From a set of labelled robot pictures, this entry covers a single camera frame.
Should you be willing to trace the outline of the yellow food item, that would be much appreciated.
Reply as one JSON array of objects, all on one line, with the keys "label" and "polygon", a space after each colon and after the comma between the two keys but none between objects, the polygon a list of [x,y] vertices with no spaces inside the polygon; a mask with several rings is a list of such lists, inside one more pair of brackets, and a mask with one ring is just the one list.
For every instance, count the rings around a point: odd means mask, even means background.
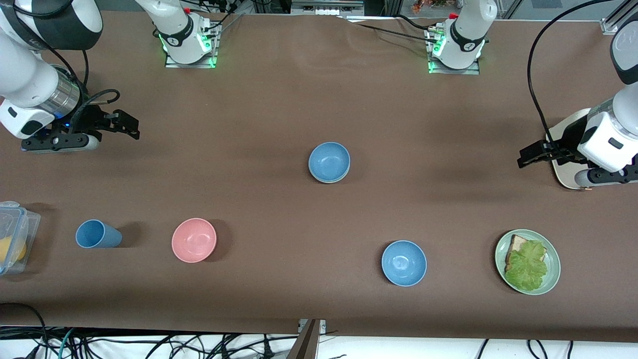
[{"label": "yellow food item", "polygon": [[13,238],[11,236],[0,239],[0,262],[9,260],[14,263],[22,260],[26,255],[26,243],[18,242],[13,244]]}]

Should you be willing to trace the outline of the beige plate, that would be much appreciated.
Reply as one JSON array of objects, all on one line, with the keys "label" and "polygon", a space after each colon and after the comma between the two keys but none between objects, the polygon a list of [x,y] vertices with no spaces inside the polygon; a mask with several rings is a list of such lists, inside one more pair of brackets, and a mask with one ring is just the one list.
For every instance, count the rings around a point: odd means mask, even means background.
[{"label": "beige plate", "polygon": [[[590,109],[582,109],[574,112],[557,125],[551,127],[549,132],[558,145],[565,145],[570,152],[577,152],[577,146],[581,142],[587,126]],[[592,188],[594,184],[589,180],[588,162],[568,162],[565,160],[551,161],[557,180],[562,186],[570,190],[584,190]]]}]

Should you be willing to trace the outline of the aluminium frame profile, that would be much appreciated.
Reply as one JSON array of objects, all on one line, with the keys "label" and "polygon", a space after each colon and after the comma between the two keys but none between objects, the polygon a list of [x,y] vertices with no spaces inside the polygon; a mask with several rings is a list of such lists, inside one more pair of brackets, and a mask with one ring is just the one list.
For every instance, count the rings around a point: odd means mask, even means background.
[{"label": "aluminium frame profile", "polygon": [[600,20],[600,29],[603,35],[615,34],[633,11],[631,4],[624,3],[616,7],[608,16],[602,18]]}]

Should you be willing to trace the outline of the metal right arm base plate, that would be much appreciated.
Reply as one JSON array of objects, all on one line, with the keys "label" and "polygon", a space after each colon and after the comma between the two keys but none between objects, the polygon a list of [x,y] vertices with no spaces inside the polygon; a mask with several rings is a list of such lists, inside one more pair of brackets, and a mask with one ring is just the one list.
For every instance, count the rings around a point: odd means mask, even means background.
[{"label": "metal right arm base plate", "polygon": [[166,68],[191,68],[191,69],[212,69],[216,68],[217,55],[205,54],[201,59],[194,63],[182,64],[174,61],[174,59],[168,54],[165,57]]}]

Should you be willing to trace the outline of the pale green plate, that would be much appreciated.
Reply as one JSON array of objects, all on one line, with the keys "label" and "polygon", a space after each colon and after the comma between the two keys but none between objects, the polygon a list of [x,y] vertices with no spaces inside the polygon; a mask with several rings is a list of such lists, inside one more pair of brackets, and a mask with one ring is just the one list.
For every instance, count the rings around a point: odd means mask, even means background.
[{"label": "pale green plate", "polygon": [[[526,239],[542,241],[542,244],[547,250],[545,258],[544,258],[544,263],[547,264],[547,273],[543,277],[543,282],[540,288],[536,290],[523,291],[523,290],[516,289],[513,285],[509,284],[504,277],[506,254],[508,252],[512,235],[515,235],[515,234],[522,236]],[[551,291],[551,289],[553,289],[554,286],[556,286],[556,284],[558,283],[558,280],[560,279],[561,263],[560,263],[560,257],[558,256],[556,248],[554,248],[554,246],[551,244],[551,242],[547,238],[545,238],[544,236],[542,236],[542,234],[534,230],[515,229],[501,236],[501,239],[497,241],[496,247],[494,250],[494,262],[495,262],[497,273],[501,276],[503,281],[512,289],[525,295],[533,295],[533,296],[544,295],[545,293],[548,293],[549,291]]]}]

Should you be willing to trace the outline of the mint green bowl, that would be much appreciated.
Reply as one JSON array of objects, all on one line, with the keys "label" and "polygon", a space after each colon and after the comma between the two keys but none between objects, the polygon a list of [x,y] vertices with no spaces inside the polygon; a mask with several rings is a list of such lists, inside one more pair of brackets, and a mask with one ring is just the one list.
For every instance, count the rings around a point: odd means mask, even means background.
[{"label": "mint green bowl", "polygon": [[325,184],[331,184],[331,183],[338,182],[338,181],[341,181],[342,179],[344,179],[347,176],[348,171],[345,171],[339,177],[335,177],[335,178],[321,177],[319,174],[314,173],[313,171],[310,171],[310,173],[311,173],[312,177],[314,177],[317,181],[325,183]]}]

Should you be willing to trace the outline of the green lettuce leaf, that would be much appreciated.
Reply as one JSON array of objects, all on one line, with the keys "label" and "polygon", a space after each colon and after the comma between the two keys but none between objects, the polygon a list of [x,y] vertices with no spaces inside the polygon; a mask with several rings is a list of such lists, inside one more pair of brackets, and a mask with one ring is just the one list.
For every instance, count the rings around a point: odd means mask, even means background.
[{"label": "green lettuce leaf", "polygon": [[504,272],[504,277],[516,289],[533,291],[540,288],[547,273],[544,263],[547,250],[538,240],[529,239],[524,247],[523,255],[511,270]]}]

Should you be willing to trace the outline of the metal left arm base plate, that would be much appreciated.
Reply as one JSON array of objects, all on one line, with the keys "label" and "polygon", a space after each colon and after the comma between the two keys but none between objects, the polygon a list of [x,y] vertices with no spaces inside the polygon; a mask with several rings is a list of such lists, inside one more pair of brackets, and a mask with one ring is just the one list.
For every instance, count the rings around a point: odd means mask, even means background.
[{"label": "metal left arm base plate", "polygon": [[432,58],[428,60],[428,70],[429,73],[438,73],[438,74],[455,74],[455,75],[479,75],[480,74],[480,64],[477,60],[475,60],[469,68],[465,69],[453,69],[445,66],[440,59]]}]

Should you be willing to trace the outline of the blue bowl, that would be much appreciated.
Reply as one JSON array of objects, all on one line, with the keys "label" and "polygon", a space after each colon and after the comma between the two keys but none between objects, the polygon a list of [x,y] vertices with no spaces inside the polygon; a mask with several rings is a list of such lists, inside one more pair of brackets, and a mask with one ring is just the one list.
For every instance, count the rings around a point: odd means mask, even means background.
[{"label": "blue bowl", "polygon": [[309,171],[321,177],[339,177],[345,171],[349,172],[351,156],[349,151],[340,143],[326,142],[312,150],[309,160]]},{"label": "blue bowl", "polygon": [[428,270],[427,257],[419,245],[408,240],[390,243],[381,255],[381,270],[390,283],[409,288],[419,284]]}]

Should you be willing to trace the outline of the pink bowl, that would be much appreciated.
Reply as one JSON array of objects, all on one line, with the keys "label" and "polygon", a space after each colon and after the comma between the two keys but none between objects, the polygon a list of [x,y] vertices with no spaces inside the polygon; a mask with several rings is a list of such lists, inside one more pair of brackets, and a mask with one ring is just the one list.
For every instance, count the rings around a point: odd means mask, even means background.
[{"label": "pink bowl", "polygon": [[214,226],[202,218],[190,218],[180,223],[171,237],[173,254],[184,263],[199,263],[207,259],[216,244]]}]

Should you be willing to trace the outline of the metal table leg bracket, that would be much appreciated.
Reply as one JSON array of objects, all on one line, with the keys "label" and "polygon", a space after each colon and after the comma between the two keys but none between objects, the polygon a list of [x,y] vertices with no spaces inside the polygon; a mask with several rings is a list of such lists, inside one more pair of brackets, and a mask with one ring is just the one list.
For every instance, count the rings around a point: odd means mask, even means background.
[{"label": "metal table leg bracket", "polygon": [[326,334],[325,320],[299,320],[299,335],[286,359],[316,359],[319,339]]}]

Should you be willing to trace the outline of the bread slice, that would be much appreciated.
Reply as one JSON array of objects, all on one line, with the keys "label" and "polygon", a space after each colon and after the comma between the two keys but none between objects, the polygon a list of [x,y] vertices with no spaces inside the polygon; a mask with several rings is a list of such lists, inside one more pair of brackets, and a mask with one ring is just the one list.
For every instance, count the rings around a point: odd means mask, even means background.
[{"label": "bread slice", "polygon": [[508,252],[505,258],[505,271],[512,270],[513,266],[519,261],[519,258],[523,255],[524,246],[529,242],[528,239],[519,236],[512,235],[511,242],[508,248]]}]

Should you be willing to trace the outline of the blue ribbed plastic cup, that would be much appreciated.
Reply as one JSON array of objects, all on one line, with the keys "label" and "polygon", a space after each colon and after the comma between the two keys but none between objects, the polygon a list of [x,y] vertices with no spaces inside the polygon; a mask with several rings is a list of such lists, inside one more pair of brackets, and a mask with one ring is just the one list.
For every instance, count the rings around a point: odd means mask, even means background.
[{"label": "blue ribbed plastic cup", "polygon": [[115,248],[122,238],[116,228],[97,219],[83,222],[75,233],[75,241],[82,248]]}]

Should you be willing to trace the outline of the grey background device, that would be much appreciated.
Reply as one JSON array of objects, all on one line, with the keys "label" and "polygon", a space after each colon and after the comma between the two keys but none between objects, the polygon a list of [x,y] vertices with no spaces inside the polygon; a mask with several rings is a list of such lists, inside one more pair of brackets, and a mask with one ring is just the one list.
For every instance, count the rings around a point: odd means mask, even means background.
[{"label": "grey background device", "polygon": [[290,0],[291,14],[365,16],[364,0]]}]

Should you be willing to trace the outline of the clear plastic container blue lid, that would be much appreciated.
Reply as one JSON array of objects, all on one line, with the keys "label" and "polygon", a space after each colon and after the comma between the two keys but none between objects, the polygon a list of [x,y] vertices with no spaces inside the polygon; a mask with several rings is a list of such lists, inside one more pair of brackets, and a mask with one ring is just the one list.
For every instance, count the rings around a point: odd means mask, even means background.
[{"label": "clear plastic container blue lid", "polygon": [[19,241],[26,243],[26,255],[22,260],[0,262],[0,276],[20,274],[25,270],[40,219],[40,214],[25,209],[18,202],[0,202],[0,239],[11,236],[14,245]]}]

